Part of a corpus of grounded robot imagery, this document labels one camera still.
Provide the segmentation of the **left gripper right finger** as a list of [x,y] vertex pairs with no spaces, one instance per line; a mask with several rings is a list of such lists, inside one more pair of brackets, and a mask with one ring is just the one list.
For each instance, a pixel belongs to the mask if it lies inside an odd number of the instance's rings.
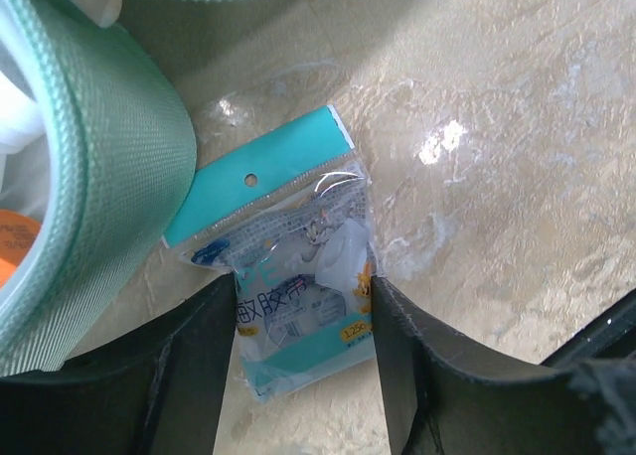
[[499,353],[372,281],[373,330],[395,454],[631,454],[635,358],[562,368]]

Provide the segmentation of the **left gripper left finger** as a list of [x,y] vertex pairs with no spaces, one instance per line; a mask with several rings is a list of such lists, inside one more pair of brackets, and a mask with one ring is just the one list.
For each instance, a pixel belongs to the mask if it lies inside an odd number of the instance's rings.
[[55,372],[1,380],[4,454],[210,454],[235,336],[231,275]]

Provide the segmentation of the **teal cotton swab bag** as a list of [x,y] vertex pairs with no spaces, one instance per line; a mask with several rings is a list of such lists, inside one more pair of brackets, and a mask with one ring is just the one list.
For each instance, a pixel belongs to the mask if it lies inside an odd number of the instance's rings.
[[256,400],[374,356],[369,183],[331,105],[195,173],[163,240],[183,262],[233,275],[239,357]]

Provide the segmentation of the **brown medicine bottle orange cap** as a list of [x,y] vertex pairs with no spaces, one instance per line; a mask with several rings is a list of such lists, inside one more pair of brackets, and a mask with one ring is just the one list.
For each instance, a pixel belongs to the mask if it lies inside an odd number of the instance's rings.
[[4,286],[22,263],[40,231],[41,224],[22,214],[0,211],[0,278]]

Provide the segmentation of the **mint green medicine case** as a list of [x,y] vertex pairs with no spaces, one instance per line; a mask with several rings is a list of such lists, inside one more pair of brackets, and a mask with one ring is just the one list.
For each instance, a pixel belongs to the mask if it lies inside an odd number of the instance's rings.
[[196,138],[177,92],[118,25],[71,0],[1,0],[1,40],[48,141],[44,223],[1,291],[1,373],[54,371],[185,199]]

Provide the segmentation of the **white gauze pad packet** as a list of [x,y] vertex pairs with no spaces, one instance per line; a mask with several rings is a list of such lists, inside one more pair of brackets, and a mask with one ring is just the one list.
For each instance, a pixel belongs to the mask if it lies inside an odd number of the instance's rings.
[[14,55],[1,41],[1,153],[19,153],[44,134],[38,102]]

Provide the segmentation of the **black base frame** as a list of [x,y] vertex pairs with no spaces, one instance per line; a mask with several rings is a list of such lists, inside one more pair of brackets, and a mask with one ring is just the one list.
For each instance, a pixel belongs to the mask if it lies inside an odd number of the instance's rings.
[[586,359],[634,359],[635,298],[635,290],[630,291],[549,355],[542,365],[562,368]]

